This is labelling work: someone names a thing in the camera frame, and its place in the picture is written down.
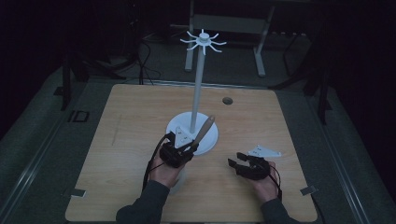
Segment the person's left hand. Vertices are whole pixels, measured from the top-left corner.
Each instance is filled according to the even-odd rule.
[[[163,163],[163,160],[160,158],[160,150],[162,149],[163,148],[161,147],[158,150],[157,155],[155,155],[151,169]],[[155,168],[149,173],[149,179],[155,180],[170,189],[176,184],[178,173],[180,173],[184,166],[185,164],[178,168],[174,168],[167,165],[166,163],[163,163],[161,166]]]

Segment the human hand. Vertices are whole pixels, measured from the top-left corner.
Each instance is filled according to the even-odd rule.
[[[276,180],[276,172],[275,172],[275,163],[273,161],[269,161],[271,172],[270,175]],[[257,197],[262,203],[266,203],[271,201],[277,197],[277,186],[276,183],[271,179],[270,176],[265,177],[261,180],[251,180],[247,179],[247,181],[253,186]]]
[[[158,150],[157,154],[154,157],[154,160],[151,165],[151,169],[153,169],[156,166],[158,167],[153,169],[149,173],[149,179],[155,180],[170,189],[176,184],[178,173],[180,173],[180,171],[184,168],[185,164],[178,168],[174,168],[167,165],[160,157],[160,150]]]

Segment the dark background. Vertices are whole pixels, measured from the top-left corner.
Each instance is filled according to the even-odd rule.
[[[336,89],[394,201],[395,5],[392,1],[360,1],[353,7],[338,7],[330,16],[331,29],[321,43],[324,48],[335,47],[330,84]],[[308,33],[315,40],[320,27],[318,20],[312,19],[317,17],[316,11],[301,13],[304,10],[300,5],[280,6],[271,30]],[[218,7],[218,12],[230,11]],[[188,24],[188,12],[189,3],[182,0],[2,0],[0,138],[48,75],[62,65],[66,52],[77,49],[104,61],[108,55],[129,56],[136,53],[135,41],[145,32],[159,31],[167,36],[169,23]],[[234,13],[252,15],[253,12],[236,10]]]

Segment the small round hole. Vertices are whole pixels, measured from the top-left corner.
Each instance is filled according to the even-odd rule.
[[[223,102],[225,105],[231,105],[231,104],[233,103],[233,99],[230,98],[230,97],[224,97],[223,100],[222,100],[222,102]]]

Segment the white hook rack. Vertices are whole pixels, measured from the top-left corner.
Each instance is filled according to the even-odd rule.
[[[207,46],[212,48],[215,52],[221,52],[221,50],[215,49],[212,46],[212,44],[215,44],[215,45],[225,45],[225,44],[227,44],[227,42],[218,43],[218,42],[212,41],[212,39],[218,37],[219,34],[215,34],[214,36],[210,37],[209,34],[204,32],[204,29],[201,30],[201,33],[199,34],[199,36],[192,35],[190,32],[187,32],[187,34],[189,34],[189,36],[194,38],[194,39],[192,39],[192,40],[180,39],[180,41],[182,41],[184,43],[193,43],[193,42],[195,42],[195,45],[192,46],[191,48],[187,49],[187,50],[192,50],[192,49],[195,49],[198,46],[202,46],[203,47],[203,51],[204,51],[204,55],[206,55],[206,47]]]

